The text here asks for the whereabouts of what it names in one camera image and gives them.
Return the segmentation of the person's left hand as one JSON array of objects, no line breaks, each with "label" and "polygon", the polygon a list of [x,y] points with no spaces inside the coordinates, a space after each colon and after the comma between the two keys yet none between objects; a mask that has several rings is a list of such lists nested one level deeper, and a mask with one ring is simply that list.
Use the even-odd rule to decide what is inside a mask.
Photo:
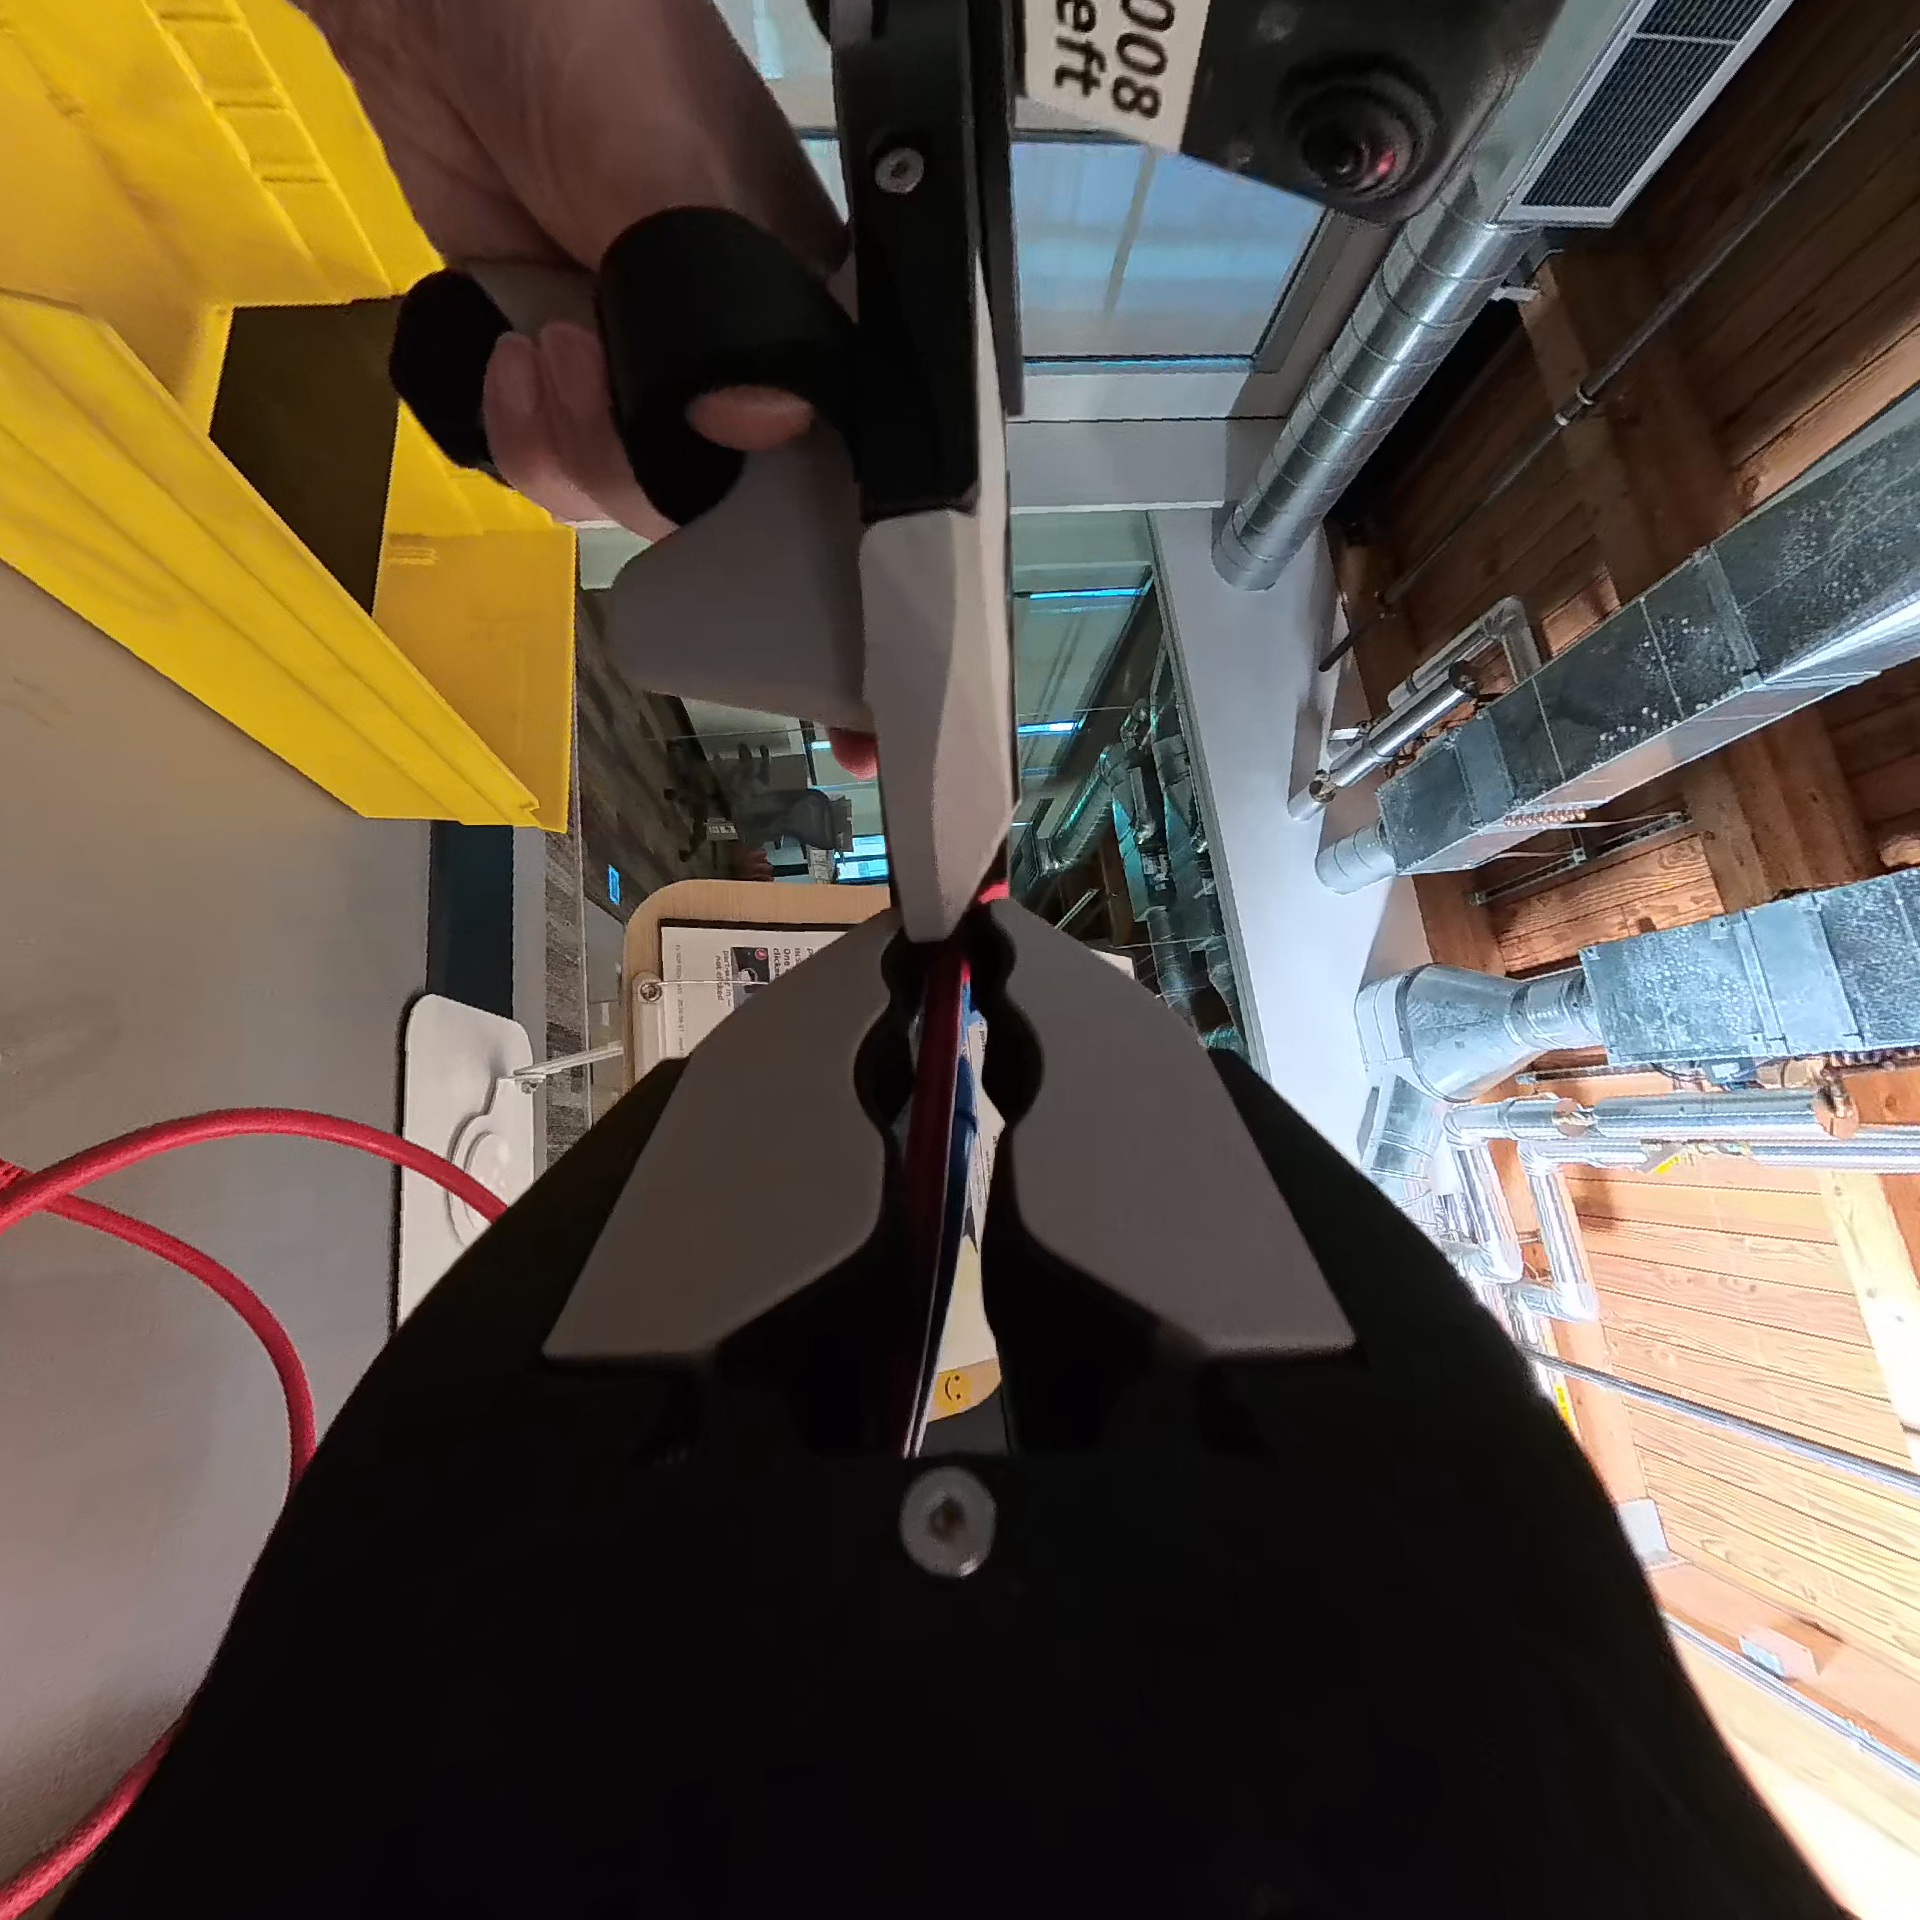
[{"label": "person's left hand", "polygon": [[[725,207],[830,276],[847,233],[802,143],[707,2],[302,2],[450,267],[597,270],[667,207]],[[808,430],[772,388],[716,391],[699,431],[764,451]],[[506,332],[483,388],[491,463],[558,521],[644,542],[674,521],[636,485],[590,322]]]}]

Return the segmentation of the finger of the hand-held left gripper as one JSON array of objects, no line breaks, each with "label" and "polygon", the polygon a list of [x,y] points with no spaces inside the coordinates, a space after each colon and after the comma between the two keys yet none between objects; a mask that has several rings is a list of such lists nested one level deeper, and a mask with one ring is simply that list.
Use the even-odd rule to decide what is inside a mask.
[{"label": "finger of the hand-held left gripper", "polygon": [[1016,811],[1003,506],[886,519],[858,549],[866,700],[903,924],[957,924]]}]

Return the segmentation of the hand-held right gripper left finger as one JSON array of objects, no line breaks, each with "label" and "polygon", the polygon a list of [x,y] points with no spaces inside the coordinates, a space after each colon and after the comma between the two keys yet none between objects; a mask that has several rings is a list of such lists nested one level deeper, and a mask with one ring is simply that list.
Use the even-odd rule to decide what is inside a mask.
[{"label": "hand-held right gripper left finger", "polygon": [[757,993],[647,1073],[658,1119],[544,1342],[558,1367],[702,1363],[804,1303],[880,1358],[896,1331],[891,1129],[858,1063],[891,1014],[899,913]]}]

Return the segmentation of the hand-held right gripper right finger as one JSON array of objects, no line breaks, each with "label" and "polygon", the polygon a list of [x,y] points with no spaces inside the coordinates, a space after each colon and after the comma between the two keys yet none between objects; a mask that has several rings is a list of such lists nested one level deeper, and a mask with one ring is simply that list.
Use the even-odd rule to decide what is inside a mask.
[{"label": "hand-held right gripper right finger", "polygon": [[1352,1329],[1208,1052],[1110,957],[1016,902],[994,1094],[1038,1247],[1216,1361],[1340,1356]]}]

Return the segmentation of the yellow plastic bin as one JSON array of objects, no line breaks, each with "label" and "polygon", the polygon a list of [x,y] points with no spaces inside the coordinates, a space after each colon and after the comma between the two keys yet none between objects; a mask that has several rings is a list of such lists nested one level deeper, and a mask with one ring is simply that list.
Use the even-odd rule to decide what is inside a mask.
[{"label": "yellow plastic bin", "polygon": [[4,563],[379,821],[559,833],[574,533],[400,404],[374,610],[211,439],[238,307],[440,259],[293,5],[4,2]]}]

